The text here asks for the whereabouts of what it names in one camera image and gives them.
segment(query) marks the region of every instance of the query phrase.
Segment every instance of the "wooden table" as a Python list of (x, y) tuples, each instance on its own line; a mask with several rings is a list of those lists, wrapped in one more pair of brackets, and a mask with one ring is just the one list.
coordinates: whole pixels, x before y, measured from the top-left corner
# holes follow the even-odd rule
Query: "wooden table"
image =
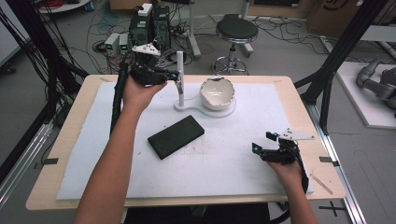
[[(204, 82), (209, 76), (185, 76), (186, 82)], [(309, 172), (315, 191), (307, 195), (309, 200), (341, 199), (346, 191), (331, 162), (321, 162), (319, 157), (328, 157), (317, 135), (314, 124), (305, 110), (300, 96), (289, 77), (227, 76), (233, 83), (273, 83), (293, 130), (313, 134), (315, 140), (300, 141), (305, 169)], [(102, 82), (117, 81), (117, 76), (88, 76), (49, 154), (59, 158), (57, 164), (45, 165), (27, 200), (29, 210), (77, 208), (78, 200), (57, 201), (56, 195), (62, 184), (64, 170), (75, 143)], [(284, 195), (217, 196), (193, 198), (127, 199), (125, 206), (184, 205), (213, 203), (257, 203), (286, 201)]]

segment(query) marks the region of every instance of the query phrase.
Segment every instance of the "smartphone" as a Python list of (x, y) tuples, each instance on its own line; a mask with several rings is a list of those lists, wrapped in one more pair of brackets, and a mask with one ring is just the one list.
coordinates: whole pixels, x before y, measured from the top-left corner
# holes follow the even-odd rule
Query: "smartphone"
[(161, 160), (205, 133), (191, 115), (148, 138)]

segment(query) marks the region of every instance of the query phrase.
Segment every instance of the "equipment box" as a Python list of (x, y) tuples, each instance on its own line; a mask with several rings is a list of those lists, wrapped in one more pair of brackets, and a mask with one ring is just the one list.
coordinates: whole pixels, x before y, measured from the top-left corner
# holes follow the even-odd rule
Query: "equipment box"
[(144, 3), (151, 3), (150, 0), (109, 0), (111, 9), (132, 9), (141, 7)]

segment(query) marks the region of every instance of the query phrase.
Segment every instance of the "white sheet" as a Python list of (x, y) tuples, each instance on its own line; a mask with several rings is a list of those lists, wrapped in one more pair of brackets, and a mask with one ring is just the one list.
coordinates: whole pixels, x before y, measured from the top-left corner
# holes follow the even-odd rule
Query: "white sheet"
[[(58, 200), (80, 199), (109, 135), (115, 83), (103, 83), (67, 163)], [(201, 83), (186, 83), (185, 98)], [(212, 119), (198, 111), (177, 112), (177, 89), (169, 83), (152, 100), (136, 130), (134, 160), (127, 198), (248, 195), (283, 193), (275, 173), (251, 151), (251, 143), (277, 144), (265, 132), (289, 127), (272, 84), (233, 84), (237, 105), (231, 116)], [(205, 134), (160, 160), (147, 138), (192, 115)]]

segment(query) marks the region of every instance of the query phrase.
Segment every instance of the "white bowl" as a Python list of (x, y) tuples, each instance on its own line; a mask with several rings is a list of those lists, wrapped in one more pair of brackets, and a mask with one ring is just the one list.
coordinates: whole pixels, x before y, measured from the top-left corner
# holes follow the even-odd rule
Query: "white bowl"
[(201, 100), (211, 110), (226, 109), (233, 101), (233, 83), (224, 77), (211, 77), (201, 86)]

